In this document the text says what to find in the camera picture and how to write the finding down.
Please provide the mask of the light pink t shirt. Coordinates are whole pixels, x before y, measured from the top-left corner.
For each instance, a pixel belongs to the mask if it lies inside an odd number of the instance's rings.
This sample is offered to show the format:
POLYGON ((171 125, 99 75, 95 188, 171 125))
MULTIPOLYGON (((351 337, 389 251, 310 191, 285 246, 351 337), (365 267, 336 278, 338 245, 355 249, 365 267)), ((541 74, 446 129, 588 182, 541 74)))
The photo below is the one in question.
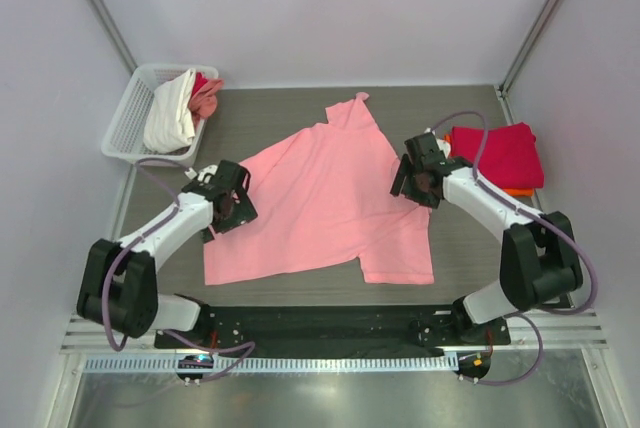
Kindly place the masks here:
POLYGON ((257 217, 203 246, 209 286, 358 260, 369 284, 430 285, 430 212, 390 190, 400 160, 360 92, 242 161, 257 217))

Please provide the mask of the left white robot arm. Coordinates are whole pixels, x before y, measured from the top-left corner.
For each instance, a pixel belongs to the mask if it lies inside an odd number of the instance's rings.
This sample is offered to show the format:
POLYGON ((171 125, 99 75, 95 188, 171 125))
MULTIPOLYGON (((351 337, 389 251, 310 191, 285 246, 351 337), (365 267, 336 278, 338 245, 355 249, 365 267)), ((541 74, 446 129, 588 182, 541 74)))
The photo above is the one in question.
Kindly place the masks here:
POLYGON ((76 312, 100 324, 111 347, 149 332, 199 341, 212 330, 210 307, 184 295, 163 295, 157 275, 171 256, 198 233, 216 236, 254 221, 249 198, 251 174, 222 160, 200 171, 185 171, 188 183, 169 189, 170 205, 136 231, 90 248, 76 312))

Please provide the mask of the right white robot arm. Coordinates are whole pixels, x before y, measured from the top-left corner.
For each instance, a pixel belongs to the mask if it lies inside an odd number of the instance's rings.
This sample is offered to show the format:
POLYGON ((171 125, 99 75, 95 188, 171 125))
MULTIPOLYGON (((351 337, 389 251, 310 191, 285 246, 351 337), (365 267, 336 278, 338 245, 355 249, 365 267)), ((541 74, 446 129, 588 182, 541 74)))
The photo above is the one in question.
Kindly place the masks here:
POLYGON ((457 335, 473 340, 491 323, 539 308, 582 287, 584 278, 571 222, 544 214, 484 177, 463 157, 447 157, 426 132, 405 142, 391 194, 436 209, 446 201, 471 215, 500 243, 496 281, 451 305, 457 335))

